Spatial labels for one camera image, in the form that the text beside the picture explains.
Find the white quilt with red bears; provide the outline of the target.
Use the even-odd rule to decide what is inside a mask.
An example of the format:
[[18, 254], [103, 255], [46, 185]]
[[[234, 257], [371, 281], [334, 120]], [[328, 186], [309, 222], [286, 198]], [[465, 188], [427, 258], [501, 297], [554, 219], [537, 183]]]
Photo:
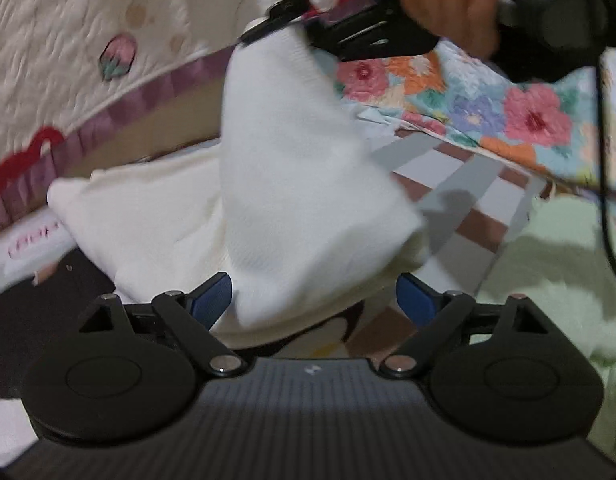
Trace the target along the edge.
[[126, 125], [220, 79], [277, 0], [0, 0], [0, 231]]

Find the beige wooden headboard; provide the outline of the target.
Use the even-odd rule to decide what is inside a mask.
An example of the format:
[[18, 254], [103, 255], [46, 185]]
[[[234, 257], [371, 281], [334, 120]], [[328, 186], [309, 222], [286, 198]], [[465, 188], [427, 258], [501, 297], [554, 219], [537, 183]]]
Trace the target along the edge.
[[220, 77], [185, 90], [125, 125], [109, 122], [81, 134], [80, 139], [92, 145], [62, 175], [87, 177], [96, 169], [157, 158], [218, 138], [223, 87], [224, 79]]

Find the white knit sweater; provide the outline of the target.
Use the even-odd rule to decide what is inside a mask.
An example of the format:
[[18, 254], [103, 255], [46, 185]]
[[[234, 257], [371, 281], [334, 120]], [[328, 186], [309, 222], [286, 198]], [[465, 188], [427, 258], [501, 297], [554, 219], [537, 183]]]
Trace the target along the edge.
[[210, 148], [58, 179], [50, 209], [127, 297], [225, 272], [213, 333], [256, 347], [322, 322], [426, 259], [426, 223], [373, 161], [297, 26], [236, 49]]

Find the light green quilted blanket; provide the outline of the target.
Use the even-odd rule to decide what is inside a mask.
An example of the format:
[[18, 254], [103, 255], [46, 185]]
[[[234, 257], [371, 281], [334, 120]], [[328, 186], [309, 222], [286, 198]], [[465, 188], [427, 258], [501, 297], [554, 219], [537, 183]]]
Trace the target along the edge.
[[616, 461], [616, 277], [593, 203], [565, 194], [536, 203], [477, 298], [498, 304], [514, 294], [529, 297], [600, 374], [605, 399], [588, 440]]

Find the checkered bed sheet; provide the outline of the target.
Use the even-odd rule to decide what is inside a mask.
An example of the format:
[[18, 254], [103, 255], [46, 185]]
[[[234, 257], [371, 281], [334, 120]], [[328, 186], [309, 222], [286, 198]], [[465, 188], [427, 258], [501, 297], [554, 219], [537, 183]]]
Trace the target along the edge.
[[[542, 180], [424, 133], [381, 138], [378, 155], [431, 224], [434, 255], [416, 278], [472, 294], [505, 237], [528, 221]], [[43, 208], [0, 235], [0, 359], [27, 361], [112, 282]]]

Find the colourful floral quilt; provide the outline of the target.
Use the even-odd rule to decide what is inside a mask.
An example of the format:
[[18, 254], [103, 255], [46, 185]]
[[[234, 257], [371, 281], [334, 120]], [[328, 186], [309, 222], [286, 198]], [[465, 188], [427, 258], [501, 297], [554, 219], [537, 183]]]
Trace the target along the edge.
[[449, 41], [425, 55], [342, 63], [315, 52], [336, 95], [366, 119], [422, 128], [562, 182], [598, 183], [596, 104], [605, 102], [607, 182], [616, 193], [616, 49], [603, 71], [512, 84]]

